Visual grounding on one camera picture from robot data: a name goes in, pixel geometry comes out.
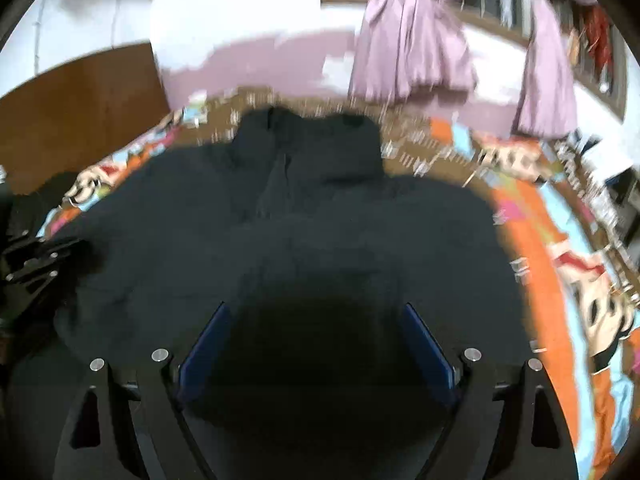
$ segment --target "window frame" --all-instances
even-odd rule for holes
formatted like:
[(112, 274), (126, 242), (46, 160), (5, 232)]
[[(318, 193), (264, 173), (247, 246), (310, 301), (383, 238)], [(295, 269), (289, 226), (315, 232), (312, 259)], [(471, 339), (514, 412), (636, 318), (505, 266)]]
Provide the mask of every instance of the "window frame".
[[(369, 0), (320, 0), (322, 5), (331, 4), (366, 4)], [(515, 0), (516, 13), (521, 17), (524, 0)], [(474, 9), (453, 9), (453, 13), (462, 21), (474, 27), (485, 30), (512, 43), (527, 48), (529, 38), (522, 33), (522, 19), (514, 20), (519, 24), (517, 28), (505, 28), (500, 20), (491, 15), (480, 16)], [(591, 79), (581, 72), (579, 67), (574, 68), (574, 79), (583, 85), (593, 96), (598, 98), (612, 113), (623, 121), (626, 113), (626, 49), (625, 41), (616, 27), (612, 28), (611, 44), (613, 48), (614, 73), (612, 95), (603, 94)]]

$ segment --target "black jacket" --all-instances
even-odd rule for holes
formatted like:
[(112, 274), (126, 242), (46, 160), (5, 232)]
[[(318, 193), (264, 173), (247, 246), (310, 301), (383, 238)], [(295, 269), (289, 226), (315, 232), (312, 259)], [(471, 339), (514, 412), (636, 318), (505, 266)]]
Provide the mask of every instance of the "black jacket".
[(230, 144), (154, 158), (63, 237), (94, 253), (55, 319), (87, 363), (171, 349), (222, 302), (242, 348), (219, 371), (230, 383), (294, 369), (301, 383), (397, 382), (406, 303), (453, 348), (529, 357), (491, 208), (467, 189), (386, 176), (380, 132), (360, 116), (250, 112)]

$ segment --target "brown wooden panel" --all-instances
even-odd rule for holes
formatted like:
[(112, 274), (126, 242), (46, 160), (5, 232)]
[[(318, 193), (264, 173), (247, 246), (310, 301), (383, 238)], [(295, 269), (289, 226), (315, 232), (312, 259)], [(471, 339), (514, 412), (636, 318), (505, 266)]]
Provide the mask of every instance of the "brown wooden panel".
[(0, 99), (0, 164), (14, 192), (80, 171), (169, 111), (149, 43), (83, 57)]

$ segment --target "colorful bedsheet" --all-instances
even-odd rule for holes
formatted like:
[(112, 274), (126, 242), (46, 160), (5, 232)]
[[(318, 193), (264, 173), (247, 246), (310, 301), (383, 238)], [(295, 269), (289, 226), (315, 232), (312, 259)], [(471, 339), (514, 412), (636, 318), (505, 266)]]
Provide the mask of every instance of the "colorful bedsheet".
[[(494, 205), (496, 229), (530, 307), (523, 322), (531, 348), (558, 394), (580, 478), (601, 478), (640, 416), (640, 285), (602, 206), (605, 192), (565, 142), (500, 140), (402, 107), (240, 89), (169, 115), (84, 170), (39, 235), (55, 234), (171, 146), (230, 140), (244, 110), (267, 104), (306, 116), (365, 113), (380, 124), (389, 173), (469, 186)], [(461, 264), (461, 280), (473, 271)]]

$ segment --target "orange stripe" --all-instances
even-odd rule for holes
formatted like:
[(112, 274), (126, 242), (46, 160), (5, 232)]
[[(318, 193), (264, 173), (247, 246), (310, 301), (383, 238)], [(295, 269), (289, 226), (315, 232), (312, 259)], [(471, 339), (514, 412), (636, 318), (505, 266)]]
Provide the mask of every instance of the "orange stripe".
[(611, 397), (611, 374), (606, 369), (591, 377), (593, 413), (596, 421), (596, 454), (593, 457), (593, 480), (600, 480), (613, 463), (616, 453), (611, 445), (611, 428), (616, 416), (616, 402)]
[(516, 180), (516, 187), (522, 200), (527, 205), (527, 212), (535, 216), (536, 222), (539, 223), (542, 228), (551, 235), (552, 239), (548, 240), (548, 243), (559, 243), (565, 240), (566, 235), (562, 234), (553, 220), (549, 217), (549, 212), (546, 209), (545, 201), (542, 199), (535, 184), (531, 182), (525, 182), (523, 180)]
[(640, 350), (640, 328), (636, 328), (627, 339), (635, 352)]
[[(507, 200), (508, 193), (494, 189), (494, 200)], [(539, 354), (558, 394), (562, 412), (578, 442), (578, 392), (574, 383), (574, 349), (564, 316), (564, 296), (556, 270), (540, 234), (531, 220), (512, 220), (504, 224), (514, 250), (528, 259), (527, 291), (538, 344), (546, 348)]]
[(453, 144), (453, 132), (451, 131), (451, 125), (447, 123), (447, 121), (432, 117), (431, 137), (444, 144)]

